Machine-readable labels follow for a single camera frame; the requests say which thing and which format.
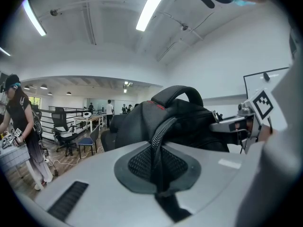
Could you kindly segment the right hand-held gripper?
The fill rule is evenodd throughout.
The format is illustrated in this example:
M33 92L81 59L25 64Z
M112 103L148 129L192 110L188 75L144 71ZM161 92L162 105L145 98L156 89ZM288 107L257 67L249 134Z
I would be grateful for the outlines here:
M280 106L269 89L261 89L238 106L238 116L210 124L213 132L235 133L246 131L241 147L248 153L251 145L288 127Z

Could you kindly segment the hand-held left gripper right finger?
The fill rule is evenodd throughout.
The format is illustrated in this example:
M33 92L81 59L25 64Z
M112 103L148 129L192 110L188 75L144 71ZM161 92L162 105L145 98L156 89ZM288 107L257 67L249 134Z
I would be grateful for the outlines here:
M190 148L174 143L168 143L165 146L193 157L201 166L200 176L194 185L188 190L176 193L180 207L192 214L202 210L203 207L209 207L211 203L218 200L238 172L237 168L222 165L219 161L223 159L241 164L243 160L243 156L234 153Z

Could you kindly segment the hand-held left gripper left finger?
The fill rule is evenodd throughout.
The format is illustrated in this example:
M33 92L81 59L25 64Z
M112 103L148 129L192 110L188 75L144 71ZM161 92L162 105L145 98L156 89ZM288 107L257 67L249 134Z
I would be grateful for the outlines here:
M36 204L48 210L75 182L88 188L66 219L68 225L170 225L152 195L132 193L114 175L114 164L123 155L145 142L96 154L78 163L55 179L35 198Z

